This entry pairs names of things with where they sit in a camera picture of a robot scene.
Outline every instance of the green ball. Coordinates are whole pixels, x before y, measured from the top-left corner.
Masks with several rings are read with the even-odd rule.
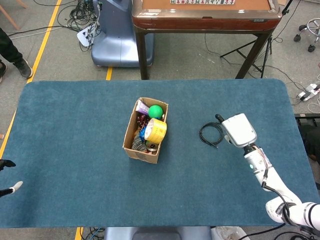
[[[161,119],[164,111],[159,105],[152,105],[149,108],[148,115],[152,119]]]

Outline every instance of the open cardboard box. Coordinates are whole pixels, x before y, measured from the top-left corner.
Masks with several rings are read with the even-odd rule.
[[[152,105],[159,105],[164,112],[164,120],[163,121],[164,122],[167,121],[168,106],[169,106],[167,103],[153,99],[153,98],[149,98],[149,97],[140,97],[138,100],[141,100],[148,107],[150,107]],[[127,127],[125,135],[124,135],[124,141],[123,141],[122,147],[124,148],[124,150],[128,154],[129,158],[139,159],[141,161],[145,161],[145,162],[148,162],[151,164],[157,164],[162,143],[159,144],[158,150],[155,152],[155,154],[131,149],[132,143],[133,143],[134,137],[135,137],[134,133],[138,129],[138,124],[137,124],[138,112],[136,111],[138,100],[135,102],[134,108],[132,110],[130,121],[129,121],[128,127]]]

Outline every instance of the chair wheel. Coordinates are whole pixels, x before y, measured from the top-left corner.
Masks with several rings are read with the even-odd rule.
[[[301,36],[299,34],[295,35],[293,41],[299,42],[301,40]]]
[[[300,25],[299,26],[299,31],[302,31],[303,29],[305,29],[307,27],[307,25]]]
[[[309,52],[309,53],[312,53],[315,49],[316,49],[316,46],[315,46],[315,45],[310,45],[310,46],[308,47],[308,52]]]

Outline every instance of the shoe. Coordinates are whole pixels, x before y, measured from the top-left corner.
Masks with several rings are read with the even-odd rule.
[[[6,70],[7,66],[2,61],[0,61],[0,83],[2,82],[2,77],[5,74]]]
[[[30,78],[34,74],[32,68],[29,66],[29,63],[24,58],[22,58],[21,61],[15,62],[13,65],[16,66],[21,76],[25,79]]]

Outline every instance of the yellow tape roll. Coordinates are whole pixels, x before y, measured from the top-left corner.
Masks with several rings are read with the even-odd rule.
[[[146,126],[144,139],[149,142],[160,144],[167,132],[167,124],[155,118],[151,118]]]

